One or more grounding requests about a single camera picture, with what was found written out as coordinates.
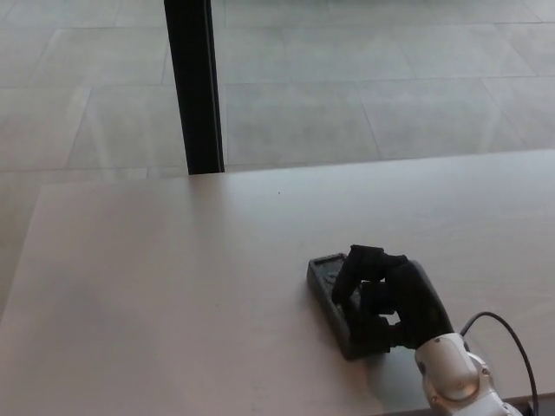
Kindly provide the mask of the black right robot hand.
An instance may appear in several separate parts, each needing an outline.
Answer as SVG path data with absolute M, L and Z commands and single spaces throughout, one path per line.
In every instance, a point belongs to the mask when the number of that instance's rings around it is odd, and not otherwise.
M 454 332 L 448 313 L 427 273 L 404 255 L 353 245 L 330 292 L 347 334 L 339 341 L 354 361 L 392 348 L 416 350 Z

